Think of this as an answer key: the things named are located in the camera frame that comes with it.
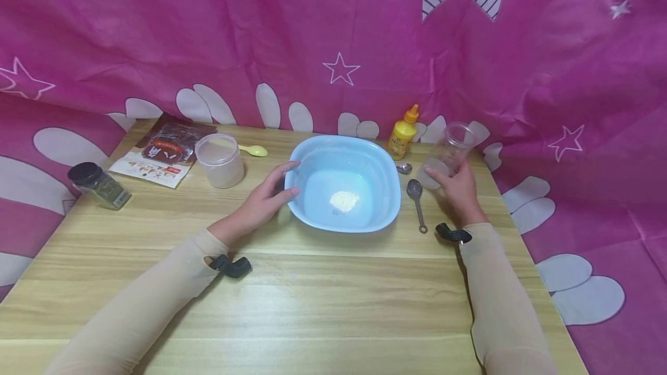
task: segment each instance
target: white star pattern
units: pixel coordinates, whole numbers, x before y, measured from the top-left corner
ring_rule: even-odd
[[[347,84],[354,86],[350,74],[356,71],[357,68],[361,67],[360,65],[345,65],[345,60],[343,56],[338,53],[337,59],[335,62],[324,62],[322,63],[326,68],[329,68],[332,71],[332,79],[329,84],[333,84],[334,81],[337,81],[339,78],[342,78]]]
[[[556,142],[548,145],[549,148],[556,148],[556,161],[560,163],[563,152],[567,150],[582,152],[584,148],[579,144],[579,137],[584,132],[584,126],[579,126],[574,132],[571,132],[567,126],[563,125],[563,137]]]
[[[615,4],[610,7],[611,9],[611,19],[616,19],[624,13],[629,13],[629,4],[628,1],[623,1],[623,3]]]
[[[48,83],[42,80],[38,80],[30,75],[30,73],[27,71],[25,67],[23,67],[23,64],[19,60],[18,57],[14,57],[14,67],[13,71],[9,71],[8,69],[0,68],[0,76],[3,76],[7,78],[12,84],[10,84],[8,87],[4,87],[4,89],[0,89],[0,91],[4,91],[4,93],[12,93],[12,94],[18,94],[23,96],[26,99],[31,99],[31,100],[39,100],[41,95],[44,93],[44,91],[48,91],[53,89],[55,87],[55,84]],[[44,84],[44,87],[41,87],[38,91],[36,91],[35,95],[27,95],[25,92],[27,90],[18,90],[18,87],[20,84],[17,84],[15,78],[20,78],[20,77],[27,77],[29,78],[32,82],[34,83],[41,83]]]

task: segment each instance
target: hand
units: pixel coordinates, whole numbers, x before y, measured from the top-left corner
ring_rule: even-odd
[[[297,187],[282,191],[277,188],[285,178],[285,174],[299,164],[300,161],[290,161],[274,168],[264,181],[250,192],[240,208],[213,223],[208,230],[225,245],[231,247],[243,235],[264,225],[283,205],[288,204],[299,194]]]
[[[447,177],[433,168],[426,168],[426,174],[442,187],[447,200],[461,217],[463,226],[489,221],[479,206],[475,176],[468,160],[461,163],[459,172],[454,177]]]

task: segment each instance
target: beige arm sleeve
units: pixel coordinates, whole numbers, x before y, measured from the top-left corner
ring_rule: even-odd
[[[490,223],[464,227],[461,245],[475,322],[472,340],[488,375],[556,374],[540,322]]]
[[[218,275],[206,256],[229,248],[208,230],[170,254],[118,293],[46,370],[47,375],[129,374],[176,313]]]

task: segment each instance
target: fabric backdrop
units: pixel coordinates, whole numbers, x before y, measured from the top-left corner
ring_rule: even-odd
[[[384,138],[418,103],[422,142],[474,122],[589,371],[667,365],[667,0],[0,0],[0,16],[0,297],[76,199],[67,165],[103,160],[134,118]]]

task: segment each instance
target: yellow bottle cap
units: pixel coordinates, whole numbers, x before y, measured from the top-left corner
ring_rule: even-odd
[[[419,119],[419,113],[417,109],[419,108],[418,104],[413,105],[413,107],[405,112],[405,116],[403,117],[403,120],[408,122],[408,123],[414,123]]]

